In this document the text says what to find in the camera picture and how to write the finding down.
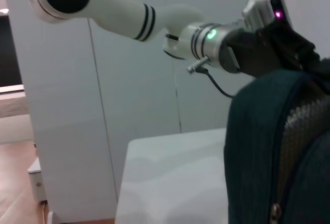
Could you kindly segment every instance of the white table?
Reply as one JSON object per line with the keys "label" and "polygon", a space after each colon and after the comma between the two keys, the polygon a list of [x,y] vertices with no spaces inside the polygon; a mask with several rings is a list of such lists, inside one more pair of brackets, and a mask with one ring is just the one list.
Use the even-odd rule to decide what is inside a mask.
{"label": "white table", "polygon": [[132,141],[116,224],[227,224],[226,129]]}

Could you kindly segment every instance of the black cable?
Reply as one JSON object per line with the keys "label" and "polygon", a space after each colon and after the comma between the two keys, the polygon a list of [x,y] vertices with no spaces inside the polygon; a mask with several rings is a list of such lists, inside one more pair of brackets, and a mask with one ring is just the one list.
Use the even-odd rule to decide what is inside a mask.
{"label": "black cable", "polygon": [[210,73],[208,72],[208,70],[206,68],[200,67],[196,69],[196,73],[202,73],[205,74],[209,77],[209,79],[212,81],[212,83],[214,84],[214,86],[226,97],[233,99],[234,96],[229,95],[228,93],[226,93],[224,90],[221,89],[221,87],[217,84],[217,82],[215,81],[215,79],[210,75]]}

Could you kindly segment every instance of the dark green backpack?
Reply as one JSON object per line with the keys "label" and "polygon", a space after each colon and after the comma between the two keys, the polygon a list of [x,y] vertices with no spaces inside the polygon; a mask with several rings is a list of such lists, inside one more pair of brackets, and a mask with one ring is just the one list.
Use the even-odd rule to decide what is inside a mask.
{"label": "dark green backpack", "polygon": [[330,223],[329,89],[279,70],[233,99],[224,149],[229,224]]}

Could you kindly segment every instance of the zipper pull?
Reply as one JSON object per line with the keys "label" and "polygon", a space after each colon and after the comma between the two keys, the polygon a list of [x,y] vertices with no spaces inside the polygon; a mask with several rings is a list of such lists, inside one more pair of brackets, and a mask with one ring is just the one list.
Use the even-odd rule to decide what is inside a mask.
{"label": "zipper pull", "polygon": [[282,216],[282,209],[278,203],[275,203],[271,207],[270,212],[270,224],[278,224],[279,219]]}

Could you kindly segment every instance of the white wall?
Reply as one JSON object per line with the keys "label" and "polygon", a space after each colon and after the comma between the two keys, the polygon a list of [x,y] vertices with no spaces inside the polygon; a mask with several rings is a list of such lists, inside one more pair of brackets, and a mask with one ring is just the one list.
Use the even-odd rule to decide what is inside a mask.
{"label": "white wall", "polygon": [[[205,11],[208,21],[219,23],[241,17],[247,3],[247,0],[137,1],[155,7],[170,3],[194,5]],[[129,141],[179,133],[179,118],[183,132],[226,126],[230,100],[205,76],[188,75],[186,66],[192,61],[175,61],[162,52],[165,32],[142,44],[104,31],[94,22],[91,29],[117,190]],[[221,70],[211,73],[232,94],[251,79]]]}
{"label": "white wall", "polygon": [[328,0],[286,0],[293,28],[311,42],[317,52],[330,56],[330,9]]}
{"label": "white wall", "polygon": [[40,21],[7,0],[50,210],[61,223],[115,216],[116,191],[87,19]]}
{"label": "white wall", "polygon": [[111,34],[94,22],[91,29],[119,192],[129,141],[180,132],[172,60],[162,51],[164,31],[144,44]]}
{"label": "white wall", "polygon": [[[169,0],[170,3],[195,5],[205,13],[206,21],[226,24],[241,18],[248,0]],[[174,61],[181,125],[183,132],[226,127],[231,100],[214,87],[206,75],[189,75],[190,61]],[[229,94],[236,94],[251,77],[209,69],[218,84]]]}

